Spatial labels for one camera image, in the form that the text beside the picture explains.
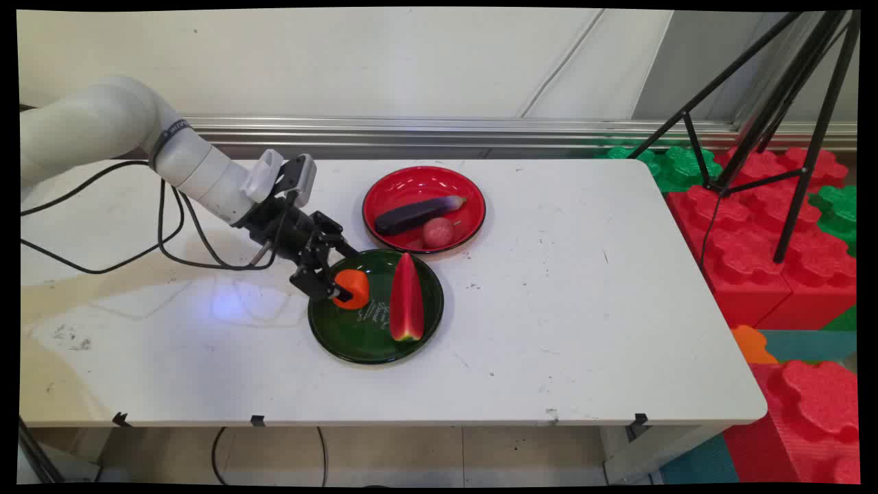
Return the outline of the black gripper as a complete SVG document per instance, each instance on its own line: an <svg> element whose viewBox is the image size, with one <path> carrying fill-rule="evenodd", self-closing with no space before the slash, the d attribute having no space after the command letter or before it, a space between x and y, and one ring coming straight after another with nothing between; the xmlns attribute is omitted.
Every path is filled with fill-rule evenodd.
<svg viewBox="0 0 878 494"><path fill-rule="evenodd" d="M250 239L261 245L246 268L257 268L261 257L270 251L295 263L297 268L289 283L309 298L353 299L351 291L333 280L327 262L330 250L343 257L360 256L360 251L347 242L341 224L329 216L320 211L307 215L294 205L294 200L275 197L252 207L237 227L247 229Z"/></svg>

